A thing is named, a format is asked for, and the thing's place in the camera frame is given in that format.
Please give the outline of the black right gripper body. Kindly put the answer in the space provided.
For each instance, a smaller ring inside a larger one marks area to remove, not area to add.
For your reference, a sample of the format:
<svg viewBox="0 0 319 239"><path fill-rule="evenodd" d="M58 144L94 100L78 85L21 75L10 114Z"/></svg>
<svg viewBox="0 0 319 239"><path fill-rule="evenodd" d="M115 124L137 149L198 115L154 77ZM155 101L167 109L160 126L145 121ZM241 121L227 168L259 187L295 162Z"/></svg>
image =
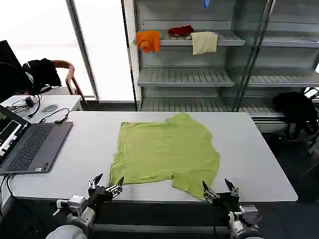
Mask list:
<svg viewBox="0 0 319 239"><path fill-rule="evenodd" d="M226 212L239 211L239 196L231 192L217 193L217 198L213 199L213 205L220 207Z"/></svg>

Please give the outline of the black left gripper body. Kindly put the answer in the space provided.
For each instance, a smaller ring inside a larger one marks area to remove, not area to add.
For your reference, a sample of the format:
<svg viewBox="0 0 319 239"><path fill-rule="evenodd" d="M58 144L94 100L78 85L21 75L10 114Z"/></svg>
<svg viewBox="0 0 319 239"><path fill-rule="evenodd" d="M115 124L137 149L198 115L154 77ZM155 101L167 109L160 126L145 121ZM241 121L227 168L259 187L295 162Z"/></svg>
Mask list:
<svg viewBox="0 0 319 239"><path fill-rule="evenodd" d="M88 189L89 198L87 200L87 206L100 206L102 203L110 202L113 199L113 194L107 190L104 186L96 186L94 189Z"/></svg>

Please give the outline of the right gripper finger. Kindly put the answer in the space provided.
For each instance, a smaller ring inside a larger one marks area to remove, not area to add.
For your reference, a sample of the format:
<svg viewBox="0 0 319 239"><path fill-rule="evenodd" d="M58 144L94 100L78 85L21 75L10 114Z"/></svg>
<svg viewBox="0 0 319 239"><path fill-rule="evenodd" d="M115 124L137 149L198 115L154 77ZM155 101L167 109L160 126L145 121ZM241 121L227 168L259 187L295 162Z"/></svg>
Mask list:
<svg viewBox="0 0 319 239"><path fill-rule="evenodd" d="M204 199L209 203L216 203L220 199L220 196L209 189L206 183L202 180L203 185L203 196Z"/></svg>
<svg viewBox="0 0 319 239"><path fill-rule="evenodd" d="M239 197L239 188L235 187L234 184L226 178L224 179L224 181L227 188L229 189L229 191L226 192L226 195L231 197Z"/></svg>

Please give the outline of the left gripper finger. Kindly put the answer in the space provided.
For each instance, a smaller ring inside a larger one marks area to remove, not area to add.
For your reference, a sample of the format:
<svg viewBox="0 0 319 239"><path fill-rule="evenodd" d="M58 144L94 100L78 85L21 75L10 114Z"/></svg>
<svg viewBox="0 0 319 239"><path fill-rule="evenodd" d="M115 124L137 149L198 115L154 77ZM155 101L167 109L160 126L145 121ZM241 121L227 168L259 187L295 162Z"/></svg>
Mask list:
<svg viewBox="0 0 319 239"><path fill-rule="evenodd" d="M107 187L105 189L106 194L109 195L111 198L115 198L118 195L120 195L121 192L123 191L123 181L124 181L124 176L118 181L117 184Z"/></svg>
<svg viewBox="0 0 319 239"><path fill-rule="evenodd" d="M96 186L98 185L99 181L101 180L103 176L103 173L99 174L98 176L95 176L94 179L88 181L88 190L94 190Z"/></svg>

